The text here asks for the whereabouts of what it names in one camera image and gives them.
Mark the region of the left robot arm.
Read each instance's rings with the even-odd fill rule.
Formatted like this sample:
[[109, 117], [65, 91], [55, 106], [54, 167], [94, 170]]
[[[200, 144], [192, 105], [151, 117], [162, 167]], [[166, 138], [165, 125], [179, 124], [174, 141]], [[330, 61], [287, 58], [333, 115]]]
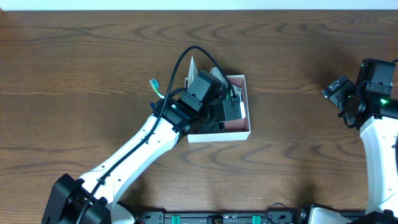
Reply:
[[120, 205], [129, 186], [184, 136], [215, 135], [224, 123], [248, 117], [241, 96], [200, 99], [183, 93], [160, 99], [143, 127], [111, 157], [78, 179], [62, 175], [53, 185], [42, 223], [135, 223]]

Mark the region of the blue soap pump bottle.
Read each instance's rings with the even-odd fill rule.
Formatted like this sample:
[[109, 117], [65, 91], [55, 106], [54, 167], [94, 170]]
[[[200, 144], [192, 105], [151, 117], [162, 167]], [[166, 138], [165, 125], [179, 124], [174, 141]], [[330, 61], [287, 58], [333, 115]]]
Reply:
[[220, 70], [217, 67], [213, 67], [210, 70], [210, 74], [213, 75], [214, 77], [216, 77], [221, 83], [222, 83], [222, 87], [225, 90], [229, 90], [229, 85], [227, 80], [225, 79], [225, 77], [221, 74]]

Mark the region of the white Pantene tube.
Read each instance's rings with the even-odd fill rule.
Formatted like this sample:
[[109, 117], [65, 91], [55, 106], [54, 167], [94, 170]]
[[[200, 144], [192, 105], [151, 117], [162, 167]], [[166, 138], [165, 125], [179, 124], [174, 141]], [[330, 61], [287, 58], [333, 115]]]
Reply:
[[194, 58], [191, 57], [190, 67], [189, 67], [188, 77], [187, 77], [187, 87], [189, 87], [193, 83], [193, 81], [197, 75], [198, 75], [198, 69], [197, 69]]

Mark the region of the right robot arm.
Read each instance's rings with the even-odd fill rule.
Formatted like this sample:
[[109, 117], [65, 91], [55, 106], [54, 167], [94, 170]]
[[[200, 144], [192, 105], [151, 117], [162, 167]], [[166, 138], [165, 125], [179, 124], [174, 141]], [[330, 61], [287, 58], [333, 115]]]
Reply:
[[349, 128], [359, 130], [366, 153], [368, 205], [339, 212], [325, 205], [303, 207], [297, 223], [397, 223], [397, 101], [388, 82], [340, 77], [323, 90]]

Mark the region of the green white soap bar package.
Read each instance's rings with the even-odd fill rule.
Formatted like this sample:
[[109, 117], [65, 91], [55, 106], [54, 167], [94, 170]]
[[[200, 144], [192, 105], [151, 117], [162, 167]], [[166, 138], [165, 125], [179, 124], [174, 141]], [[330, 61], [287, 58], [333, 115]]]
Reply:
[[230, 98], [233, 96], [237, 96], [242, 101], [242, 89], [240, 86], [232, 84], [232, 89], [230, 90]]

